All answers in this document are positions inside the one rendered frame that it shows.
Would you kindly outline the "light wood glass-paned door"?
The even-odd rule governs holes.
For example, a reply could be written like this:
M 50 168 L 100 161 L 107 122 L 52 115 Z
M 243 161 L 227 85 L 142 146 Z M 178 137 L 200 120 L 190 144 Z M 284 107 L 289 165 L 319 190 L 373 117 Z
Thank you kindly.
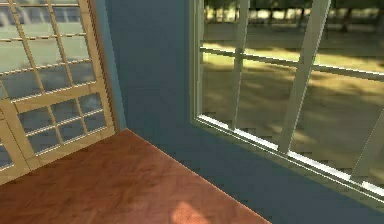
M 0 0 L 0 186 L 114 134 L 94 0 Z

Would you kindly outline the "white framed window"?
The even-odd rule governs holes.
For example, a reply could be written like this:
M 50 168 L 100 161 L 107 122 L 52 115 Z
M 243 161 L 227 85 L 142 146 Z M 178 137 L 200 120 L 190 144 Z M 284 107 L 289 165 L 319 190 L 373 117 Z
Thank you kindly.
M 203 0 L 189 0 L 189 48 L 192 53 L 189 62 L 191 123 L 212 133 L 221 134 L 233 143 L 253 153 L 331 188 L 359 203 L 384 212 L 384 196 L 368 189 L 366 182 L 358 183 L 352 176 L 343 177 L 339 171 L 290 150 L 306 95 L 314 56 L 317 53 L 330 4 L 331 0 L 313 0 L 312 6 L 315 12 L 311 14 L 309 25 L 306 28 L 303 42 L 304 49 L 300 53 L 299 60 L 294 63 L 296 75 L 290 92 L 281 140 L 278 144 L 273 144 L 237 129 L 234 124 L 227 125 L 202 113 L 202 60 L 203 54 L 210 53 L 212 50 L 202 46 L 204 2 Z

